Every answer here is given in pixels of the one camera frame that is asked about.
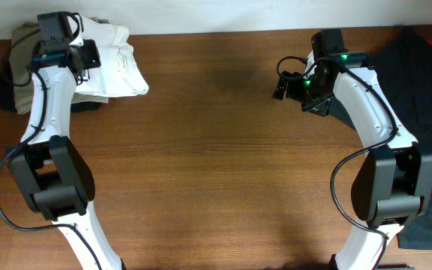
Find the white printed t-shirt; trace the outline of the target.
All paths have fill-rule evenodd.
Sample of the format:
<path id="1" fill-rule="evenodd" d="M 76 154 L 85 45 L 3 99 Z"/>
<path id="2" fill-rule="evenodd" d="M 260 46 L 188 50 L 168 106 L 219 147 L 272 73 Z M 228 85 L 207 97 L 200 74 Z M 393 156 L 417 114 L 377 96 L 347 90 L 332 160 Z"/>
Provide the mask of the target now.
<path id="1" fill-rule="evenodd" d="M 137 67 L 134 48 L 128 43 L 129 29 L 82 18 L 82 37 L 95 41 L 101 66 L 88 71 L 89 79 L 76 87 L 80 95 L 123 98 L 145 95 L 149 85 Z"/>

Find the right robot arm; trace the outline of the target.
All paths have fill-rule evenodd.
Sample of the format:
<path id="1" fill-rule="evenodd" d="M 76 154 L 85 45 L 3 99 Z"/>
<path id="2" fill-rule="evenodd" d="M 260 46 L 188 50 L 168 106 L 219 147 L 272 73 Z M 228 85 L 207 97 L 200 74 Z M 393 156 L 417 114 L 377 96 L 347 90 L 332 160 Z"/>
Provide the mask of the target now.
<path id="1" fill-rule="evenodd" d="M 432 150 L 419 144 L 386 99 L 366 52 L 349 52 L 339 28 L 311 38 L 301 62 L 304 73 L 279 70 L 273 97 L 290 98 L 301 109 L 325 117 L 332 101 L 346 110 L 363 148 L 341 160 L 330 176 L 331 198 L 352 225 L 344 246 L 331 256 L 330 269 L 377 269 L 390 241 L 429 206 Z M 352 183 L 351 218 L 338 201 L 335 179 L 341 167 L 365 159 Z"/>

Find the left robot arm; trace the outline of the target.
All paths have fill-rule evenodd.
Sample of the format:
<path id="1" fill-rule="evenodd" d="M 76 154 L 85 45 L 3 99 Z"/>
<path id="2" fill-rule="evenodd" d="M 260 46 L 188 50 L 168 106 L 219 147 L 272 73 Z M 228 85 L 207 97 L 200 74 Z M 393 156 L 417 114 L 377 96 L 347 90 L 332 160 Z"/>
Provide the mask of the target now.
<path id="1" fill-rule="evenodd" d="M 124 269 L 95 214 L 92 172 L 69 136 L 73 96 L 100 67 L 98 49 L 83 38 L 78 13 L 43 13 L 37 24 L 42 38 L 27 66 L 34 92 L 28 127 L 2 163 L 30 210 L 48 222 L 32 231 L 59 230 L 84 269 Z"/>

